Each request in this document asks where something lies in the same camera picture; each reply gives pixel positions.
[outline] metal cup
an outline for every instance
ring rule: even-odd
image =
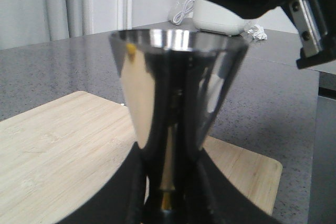
[[[115,31],[110,41],[150,181],[143,221],[186,223],[184,183],[247,44],[160,29]]]

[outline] screw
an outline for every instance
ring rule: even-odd
[[[303,39],[304,39],[305,41],[307,41],[307,40],[310,39],[309,32],[307,32],[307,31],[304,31],[304,32],[301,34],[301,36],[303,37]]]
[[[292,4],[292,9],[294,12],[297,12],[299,9],[300,9],[300,4],[299,2],[295,1],[293,4]]]

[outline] white curtain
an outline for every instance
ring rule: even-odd
[[[90,33],[84,0],[0,0],[0,50]]]

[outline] speckled countertop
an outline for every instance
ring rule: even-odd
[[[193,29],[188,20],[182,28]],[[286,62],[299,55],[296,35],[267,33],[268,41],[251,44],[211,135],[280,161],[283,173],[273,216],[286,224],[305,224],[319,73]],[[77,90],[123,102],[108,36],[0,51],[0,120]]]

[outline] white cord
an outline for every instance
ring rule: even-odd
[[[186,0],[183,4],[182,10],[175,14],[171,22],[179,26],[182,23],[184,17],[194,10],[194,2],[195,0]]]

